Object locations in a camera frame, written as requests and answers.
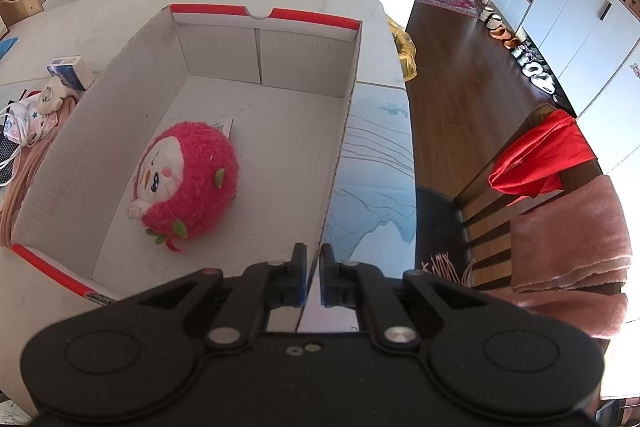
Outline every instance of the blue cloth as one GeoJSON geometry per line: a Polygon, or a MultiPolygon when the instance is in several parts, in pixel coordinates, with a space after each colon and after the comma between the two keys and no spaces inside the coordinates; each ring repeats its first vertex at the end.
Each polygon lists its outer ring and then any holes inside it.
{"type": "Polygon", "coordinates": [[[11,49],[18,37],[11,37],[4,41],[0,41],[0,58],[4,57],[4,54],[11,49]]]}

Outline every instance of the cabinet handle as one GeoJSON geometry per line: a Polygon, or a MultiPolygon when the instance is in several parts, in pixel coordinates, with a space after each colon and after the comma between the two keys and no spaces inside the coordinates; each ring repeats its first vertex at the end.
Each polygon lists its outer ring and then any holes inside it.
{"type": "Polygon", "coordinates": [[[604,17],[609,13],[609,9],[611,8],[611,3],[607,4],[607,7],[604,9],[604,13],[600,16],[600,20],[603,21],[604,17]]]}

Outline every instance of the white cable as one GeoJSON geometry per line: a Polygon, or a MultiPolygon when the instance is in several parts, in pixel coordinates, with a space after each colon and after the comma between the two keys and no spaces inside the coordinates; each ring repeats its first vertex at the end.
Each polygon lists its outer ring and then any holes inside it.
{"type": "MultiPolygon", "coordinates": [[[[18,119],[15,118],[15,115],[11,112],[12,105],[13,103],[10,103],[9,105],[5,105],[2,109],[0,109],[0,116],[4,114],[5,117],[14,119],[15,127],[18,130],[17,132],[18,132],[18,138],[20,139],[20,143],[18,143],[18,147],[11,154],[11,156],[9,156],[9,158],[0,162],[0,171],[4,169],[7,165],[9,165],[9,163],[11,163],[12,160],[15,160],[16,157],[18,158],[18,165],[20,165],[20,158],[22,156],[22,142],[24,141],[24,138],[22,137],[22,131],[20,129],[20,125],[18,124],[18,119]]],[[[27,132],[29,132],[28,130],[31,128],[31,116],[29,115],[29,111],[27,110],[26,107],[25,107],[25,113],[27,115],[27,132]]],[[[11,174],[11,177],[4,183],[0,183],[0,187],[6,187],[9,183],[11,183],[14,180],[15,175],[17,174],[17,169],[14,169],[14,166],[12,166],[12,171],[13,172],[11,174]]]]}

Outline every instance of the red cloth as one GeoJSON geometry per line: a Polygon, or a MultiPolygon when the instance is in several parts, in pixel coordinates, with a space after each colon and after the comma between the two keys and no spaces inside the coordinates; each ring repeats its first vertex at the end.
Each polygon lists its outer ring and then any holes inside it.
{"type": "Polygon", "coordinates": [[[489,186],[535,198],[562,189],[558,172],[595,157],[575,118],[556,110],[507,147],[489,174],[489,186]]]}

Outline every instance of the white table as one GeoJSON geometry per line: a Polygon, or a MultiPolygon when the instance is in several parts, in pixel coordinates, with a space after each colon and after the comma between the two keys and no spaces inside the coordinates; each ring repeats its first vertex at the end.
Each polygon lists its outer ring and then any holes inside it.
{"type": "MultiPolygon", "coordinates": [[[[11,36],[18,37],[18,41],[0,62],[0,98],[7,99],[15,93],[19,96],[23,86],[33,88],[43,84],[45,66],[54,57],[82,55],[99,76],[138,29],[171,3],[244,5],[257,17],[267,16],[274,7],[286,7],[360,20],[362,40],[357,81],[365,89],[384,86],[397,93],[399,105],[383,107],[384,110],[397,112],[403,107],[401,102],[406,101],[396,49],[382,4],[377,0],[81,0],[12,27],[11,36]]],[[[408,122],[408,109],[405,112],[408,122]]],[[[409,179],[413,182],[413,165],[411,168],[409,179]]],[[[342,175],[346,182],[350,170],[353,171],[353,166],[342,175]]],[[[406,259],[412,257],[413,243],[405,240],[403,248],[406,259]]],[[[94,307],[12,251],[0,249],[0,389],[27,412],[35,413],[18,367],[24,344],[48,324],[94,307]]],[[[332,321],[340,321],[330,315],[324,315],[324,320],[319,329],[331,328],[332,321]]]]}

